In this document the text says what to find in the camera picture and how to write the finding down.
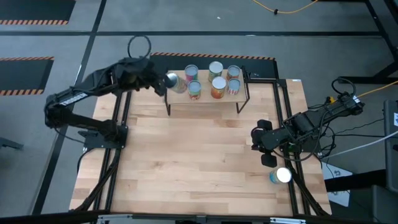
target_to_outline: pink can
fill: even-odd
[[[228,93],[231,95],[236,95],[239,92],[239,88],[241,87],[241,81],[237,78],[232,78],[228,82]]]

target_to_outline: can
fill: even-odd
[[[198,80],[198,67],[196,65],[188,65],[185,67],[185,76],[187,77],[187,82],[193,80]]]
[[[241,81],[236,78],[232,78],[228,82],[228,93],[231,95],[236,95],[241,87]]]
[[[167,74],[168,79],[165,79],[165,86],[176,93],[183,93],[187,90],[187,83],[184,79],[179,77],[176,73]]]
[[[269,178],[274,184],[284,184],[292,179],[292,173],[285,167],[276,168],[269,173]]]
[[[215,77],[220,77],[223,69],[224,67],[221,62],[211,62],[209,65],[209,82],[211,83]]]
[[[231,65],[228,67],[228,72],[226,74],[226,79],[230,80],[232,78],[239,78],[239,74],[241,73],[241,69],[236,65]]]
[[[211,82],[211,95],[213,98],[221,99],[224,96],[226,80],[223,77],[215,77]]]
[[[188,94],[191,100],[197,100],[200,98],[201,84],[194,80],[188,84]]]

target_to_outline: tin can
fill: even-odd
[[[188,65],[185,67],[185,76],[187,82],[198,80],[198,67],[196,65]]]
[[[276,168],[269,173],[269,178],[274,184],[284,184],[292,179],[292,173],[285,167]]]
[[[188,84],[188,93],[191,100],[197,100],[200,98],[201,84],[194,80]]]
[[[232,78],[228,82],[228,93],[231,95],[236,95],[241,87],[241,81],[236,78]]]
[[[211,82],[211,95],[213,98],[221,99],[224,96],[226,80],[223,77],[215,77]]]
[[[226,79],[230,80],[232,78],[239,78],[239,74],[241,73],[241,69],[236,65],[231,65],[228,67],[228,72],[226,74]]]
[[[183,93],[187,90],[187,83],[184,79],[179,77],[176,73],[167,74],[168,79],[165,79],[165,85],[176,93]]]
[[[212,82],[215,77],[220,77],[223,69],[224,67],[221,62],[211,62],[209,65],[209,82]]]

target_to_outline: orange can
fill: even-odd
[[[211,95],[213,98],[221,99],[224,96],[226,80],[223,77],[215,77],[211,82]]]

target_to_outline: food can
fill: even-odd
[[[191,100],[197,100],[200,98],[201,84],[194,80],[188,84],[188,93]]]
[[[220,62],[211,62],[209,65],[209,82],[212,82],[215,77],[220,77],[223,72],[223,64]]]
[[[284,184],[292,179],[292,173],[285,167],[276,168],[269,173],[269,178],[274,184]]]
[[[211,82],[211,95],[213,98],[221,99],[224,96],[226,80],[223,77],[215,77]]]
[[[241,81],[236,78],[232,78],[228,82],[228,93],[231,95],[236,95],[241,87]]]
[[[236,65],[231,65],[228,67],[228,72],[226,74],[226,79],[230,80],[232,78],[239,78],[239,74],[241,73],[241,69]]]
[[[187,90],[187,83],[184,79],[179,77],[176,73],[167,74],[168,79],[165,79],[165,86],[176,93],[183,93]]]
[[[185,76],[187,82],[198,80],[198,67],[196,65],[188,65],[185,67]]]

